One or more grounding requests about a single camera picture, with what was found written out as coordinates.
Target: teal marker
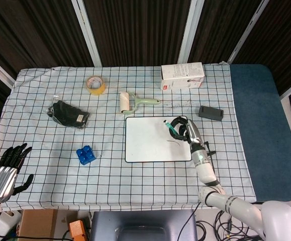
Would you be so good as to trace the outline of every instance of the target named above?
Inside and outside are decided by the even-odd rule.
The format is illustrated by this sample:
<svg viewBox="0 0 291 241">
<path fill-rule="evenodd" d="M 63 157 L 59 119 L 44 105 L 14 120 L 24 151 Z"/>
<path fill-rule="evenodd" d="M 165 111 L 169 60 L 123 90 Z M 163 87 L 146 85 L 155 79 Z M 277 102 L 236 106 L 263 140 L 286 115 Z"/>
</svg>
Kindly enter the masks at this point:
<svg viewBox="0 0 291 241">
<path fill-rule="evenodd" d="M 167 127 L 169 127 L 169 129 L 175 134 L 178 135 L 178 133 L 176 132 L 176 130 L 173 128 L 173 126 L 171 126 L 171 124 L 169 122 L 167 122 L 166 120 L 163 121 L 163 123 L 165 123 L 165 125 Z"/>
</svg>

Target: white robotic arm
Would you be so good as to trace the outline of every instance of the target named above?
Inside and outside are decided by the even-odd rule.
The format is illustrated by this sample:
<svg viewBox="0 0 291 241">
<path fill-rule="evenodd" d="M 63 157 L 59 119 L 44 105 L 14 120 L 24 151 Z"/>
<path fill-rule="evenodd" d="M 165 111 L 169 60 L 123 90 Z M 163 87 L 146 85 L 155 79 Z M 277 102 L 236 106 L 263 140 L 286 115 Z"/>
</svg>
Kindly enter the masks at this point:
<svg viewBox="0 0 291 241">
<path fill-rule="evenodd" d="M 200 202 L 229 213 L 256 231 L 266 241 L 291 241 L 291 207 L 283 202 L 268 201 L 262 204 L 260 211 L 256 206 L 239 197 L 226 195 L 215 176 L 196 125 L 191 120 L 181 117 L 171 122 L 173 127 L 177 124 L 181 124 L 179 135 L 175 135 L 172 130 L 170 134 L 173 138 L 190 144 L 198 177 L 206 185 L 200 188 Z"/>
</svg>

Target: blue toy block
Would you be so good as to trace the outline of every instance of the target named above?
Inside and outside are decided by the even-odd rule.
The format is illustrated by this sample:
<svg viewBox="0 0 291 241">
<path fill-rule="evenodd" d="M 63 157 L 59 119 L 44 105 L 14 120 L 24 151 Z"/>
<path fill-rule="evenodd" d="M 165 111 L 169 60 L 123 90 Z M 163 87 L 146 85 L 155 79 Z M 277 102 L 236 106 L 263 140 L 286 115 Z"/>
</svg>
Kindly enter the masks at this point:
<svg viewBox="0 0 291 241">
<path fill-rule="evenodd" d="M 87 163 L 90 163 L 96 159 L 90 146 L 84 146 L 83 149 L 78 149 L 76 153 L 78 155 L 80 163 L 82 163 L 83 165 L 86 165 Z"/>
</svg>

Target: blue surface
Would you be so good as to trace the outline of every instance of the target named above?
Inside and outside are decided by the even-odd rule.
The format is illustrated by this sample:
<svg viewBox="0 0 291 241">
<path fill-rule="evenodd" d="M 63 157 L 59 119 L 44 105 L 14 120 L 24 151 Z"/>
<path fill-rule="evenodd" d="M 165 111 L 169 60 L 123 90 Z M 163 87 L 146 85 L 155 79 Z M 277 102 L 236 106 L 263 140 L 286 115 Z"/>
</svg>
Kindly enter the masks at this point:
<svg viewBox="0 0 291 241">
<path fill-rule="evenodd" d="M 86 165 L 87 163 L 92 162 L 96 159 L 93 150 L 90 148 L 90 146 L 84 146 L 83 149 L 78 149 L 76 151 L 80 163 L 83 165 Z"/>
<path fill-rule="evenodd" d="M 231 65 L 241 140 L 257 201 L 291 200 L 291 132 L 271 72 Z"/>
</svg>

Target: white checkered tablecloth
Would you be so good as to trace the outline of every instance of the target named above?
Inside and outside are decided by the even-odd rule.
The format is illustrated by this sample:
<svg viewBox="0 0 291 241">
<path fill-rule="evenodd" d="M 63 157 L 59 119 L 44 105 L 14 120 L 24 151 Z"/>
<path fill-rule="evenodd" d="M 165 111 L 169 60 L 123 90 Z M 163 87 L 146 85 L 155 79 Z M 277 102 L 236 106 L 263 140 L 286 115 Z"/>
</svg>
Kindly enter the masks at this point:
<svg viewBox="0 0 291 241">
<path fill-rule="evenodd" d="M 161 104 L 140 106 L 130 116 L 179 116 L 192 119 L 210 143 L 216 175 L 228 194 L 253 202 L 251 184 L 234 109 L 229 65 L 205 65 L 199 89 L 162 93 L 160 67 L 24 69 L 20 71 L 0 121 L 0 157 L 13 146 L 28 143 L 31 153 L 16 186 L 29 174 L 32 185 L 12 196 L 4 209 L 62 208 L 147 210 L 191 208 L 198 203 L 198 181 L 192 161 L 125 162 L 125 118 L 119 91 Z M 107 88 L 90 95 L 86 79 L 100 75 Z M 46 111 L 54 95 L 90 112 L 83 130 L 54 122 Z M 201 105 L 224 110 L 222 122 L 198 117 Z M 76 150 L 90 145 L 98 157 L 81 165 Z"/>
</svg>

